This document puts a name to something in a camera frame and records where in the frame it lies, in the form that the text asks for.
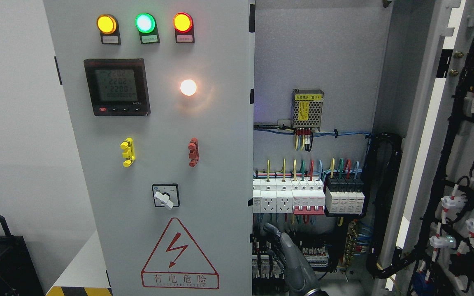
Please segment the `dark grey robot hand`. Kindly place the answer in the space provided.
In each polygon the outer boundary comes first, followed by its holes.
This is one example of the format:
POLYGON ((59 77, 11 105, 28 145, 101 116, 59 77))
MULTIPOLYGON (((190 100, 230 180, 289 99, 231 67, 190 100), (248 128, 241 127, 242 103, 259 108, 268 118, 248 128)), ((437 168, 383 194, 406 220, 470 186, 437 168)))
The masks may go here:
POLYGON ((316 274, 301 253, 300 249, 292 242, 285 232, 280 232, 270 223, 264 224, 271 248, 267 253, 278 262, 285 274, 290 296, 327 296, 322 290, 316 274))

